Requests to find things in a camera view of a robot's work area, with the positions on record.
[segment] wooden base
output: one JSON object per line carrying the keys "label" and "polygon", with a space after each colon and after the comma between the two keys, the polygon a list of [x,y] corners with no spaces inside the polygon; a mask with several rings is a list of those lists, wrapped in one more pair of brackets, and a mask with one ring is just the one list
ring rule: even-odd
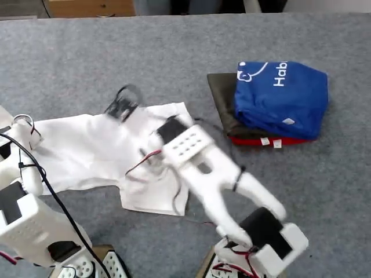
{"label": "wooden base", "polygon": [[[202,265],[196,275],[195,278],[205,278],[206,274],[208,273],[212,261],[214,260],[215,253],[214,253],[214,248],[212,248],[209,253],[206,255],[205,259],[203,259]],[[286,278],[286,273],[283,272],[281,273],[277,278]]]}
{"label": "wooden base", "polygon": [[[98,258],[101,261],[106,257],[107,253],[109,251],[112,251],[112,250],[114,250],[114,247],[112,245],[109,245],[109,244],[107,244],[107,245],[93,246],[94,253],[97,254]],[[57,270],[53,270],[51,272],[51,274],[49,275],[49,278],[57,278],[58,275],[59,275],[59,273],[60,273],[60,271],[61,270],[58,270],[58,271]]]}

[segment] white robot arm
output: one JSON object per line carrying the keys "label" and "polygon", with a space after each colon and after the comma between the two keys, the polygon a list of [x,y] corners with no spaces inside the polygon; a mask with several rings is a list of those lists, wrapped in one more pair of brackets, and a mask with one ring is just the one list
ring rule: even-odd
{"label": "white robot arm", "polygon": [[[283,205],[221,151],[200,126],[171,117],[151,135],[148,144],[149,149],[161,149],[163,162],[176,169],[216,224],[224,237],[215,248],[222,261],[250,269],[232,246],[240,245],[246,251],[258,247],[250,256],[252,266],[261,277],[275,277],[307,248],[308,239],[295,224],[282,224],[286,217]],[[227,211],[222,189],[251,199],[258,210],[238,225]]]}
{"label": "white robot arm", "polygon": [[104,262],[98,259],[87,233],[66,208],[65,214],[58,213],[38,198],[46,175],[41,178],[42,168],[25,153],[42,140],[32,119],[16,116],[11,125],[0,129],[0,135],[0,243],[38,266],[60,269],[59,277],[113,276],[112,268],[107,270],[113,261],[118,275],[129,277],[114,251],[107,254]]}

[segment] blue bag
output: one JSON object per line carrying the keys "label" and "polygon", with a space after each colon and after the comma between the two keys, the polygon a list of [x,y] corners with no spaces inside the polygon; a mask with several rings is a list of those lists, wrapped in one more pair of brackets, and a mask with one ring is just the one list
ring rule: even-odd
{"label": "blue bag", "polygon": [[314,140],[328,107],[328,79],[297,62],[241,62],[235,115],[251,128]]}

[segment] gray felt surface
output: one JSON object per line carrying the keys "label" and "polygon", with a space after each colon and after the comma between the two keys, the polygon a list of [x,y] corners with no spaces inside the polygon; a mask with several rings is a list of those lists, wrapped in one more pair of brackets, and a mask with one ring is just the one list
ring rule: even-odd
{"label": "gray felt surface", "polygon": [[[238,154],[286,206],[310,248],[289,277],[370,277],[371,15],[240,14],[0,22],[1,104],[51,119],[102,112],[124,83],[148,104],[185,101],[220,123],[206,81],[241,60],[293,60],[329,75],[331,105],[321,138],[280,150]],[[207,129],[227,149],[219,134]],[[219,237],[183,218],[134,213],[117,188],[62,192],[94,244],[112,243],[133,277],[194,277]],[[225,199],[239,221],[253,206]],[[56,207],[53,200],[45,198]],[[187,215],[205,220],[192,196]],[[27,262],[0,260],[1,277],[44,277]]]}

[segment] white label tag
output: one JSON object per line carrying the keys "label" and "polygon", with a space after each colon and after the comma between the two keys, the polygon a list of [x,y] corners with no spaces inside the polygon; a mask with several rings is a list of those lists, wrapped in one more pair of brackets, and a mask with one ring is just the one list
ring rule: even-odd
{"label": "white label tag", "polygon": [[266,145],[270,144],[269,139],[267,137],[266,138],[261,138],[260,141],[261,141],[261,144],[263,146],[266,146]]}
{"label": "white label tag", "polygon": [[293,119],[287,118],[287,119],[284,119],[282,123],[286,123],[287,125],[293,125],[295,121]]}
{"label": "white label tag", "polygon": [[282,148],[282,140],[274,140],[273,141],[273,148],[275,149],[281,149]]}

